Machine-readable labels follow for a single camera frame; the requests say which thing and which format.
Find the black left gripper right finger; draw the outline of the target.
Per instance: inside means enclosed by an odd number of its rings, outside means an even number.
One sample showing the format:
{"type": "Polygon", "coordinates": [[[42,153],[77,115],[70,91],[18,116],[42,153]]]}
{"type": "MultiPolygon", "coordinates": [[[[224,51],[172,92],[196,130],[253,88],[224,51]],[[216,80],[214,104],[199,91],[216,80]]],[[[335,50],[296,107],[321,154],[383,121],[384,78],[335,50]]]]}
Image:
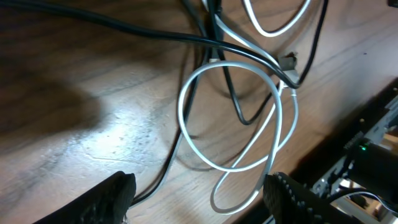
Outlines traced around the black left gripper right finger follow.
{"type": "Polygon", "coordinates": [[[263,201],[276,223],[358,224],[283,172],[267,175],[263,201]]]}

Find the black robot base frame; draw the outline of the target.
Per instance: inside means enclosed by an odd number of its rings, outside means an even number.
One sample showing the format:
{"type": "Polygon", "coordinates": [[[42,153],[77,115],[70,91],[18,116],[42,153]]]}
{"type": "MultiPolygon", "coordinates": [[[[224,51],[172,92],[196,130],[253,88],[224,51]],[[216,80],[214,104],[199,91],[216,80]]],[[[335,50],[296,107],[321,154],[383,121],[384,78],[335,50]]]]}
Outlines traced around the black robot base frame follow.
{"type": "MultiPolygon", "coordinates": [[[[359,223],[395,223],[397,153],[385,136],[396,129],[393,81],[287,175],[359,223]]],[[[263,200],[238,222],[276,223],[263,200]]]]}

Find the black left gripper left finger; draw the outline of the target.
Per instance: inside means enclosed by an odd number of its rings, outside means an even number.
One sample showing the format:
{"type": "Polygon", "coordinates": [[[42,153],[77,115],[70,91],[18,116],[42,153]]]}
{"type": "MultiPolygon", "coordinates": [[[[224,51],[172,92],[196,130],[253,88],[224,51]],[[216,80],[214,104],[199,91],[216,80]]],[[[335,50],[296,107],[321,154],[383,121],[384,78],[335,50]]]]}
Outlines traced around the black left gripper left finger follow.
{"type": "Polygon", "coordinates": [[[135,175],[118,171],[35,224],[122,223],[135,194],[135,175]]]}

